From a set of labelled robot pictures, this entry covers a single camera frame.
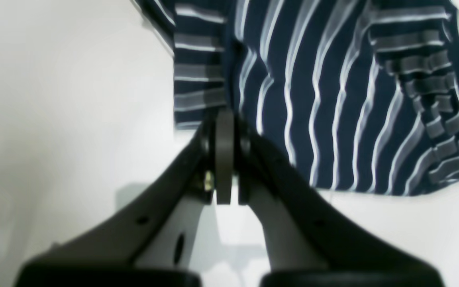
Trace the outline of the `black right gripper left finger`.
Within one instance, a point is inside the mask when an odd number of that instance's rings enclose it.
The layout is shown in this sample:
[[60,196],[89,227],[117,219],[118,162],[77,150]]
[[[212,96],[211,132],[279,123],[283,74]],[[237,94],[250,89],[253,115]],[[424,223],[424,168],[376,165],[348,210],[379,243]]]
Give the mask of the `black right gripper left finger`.
[[222,151],[230,120],[203,122],[142,194],[99,226],[29,260],[17,287],[200,287],[188,270],[199,219],[214,191],[230,193]]

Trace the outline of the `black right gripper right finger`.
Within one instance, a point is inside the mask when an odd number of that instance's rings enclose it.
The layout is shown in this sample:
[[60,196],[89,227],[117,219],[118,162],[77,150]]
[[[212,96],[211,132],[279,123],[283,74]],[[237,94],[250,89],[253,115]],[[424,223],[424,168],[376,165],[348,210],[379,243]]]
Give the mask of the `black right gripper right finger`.
[[377,238],[312,189],[272,143],[235,120],[240,205],[263,228],[261,287],[442,287],[430,264]]

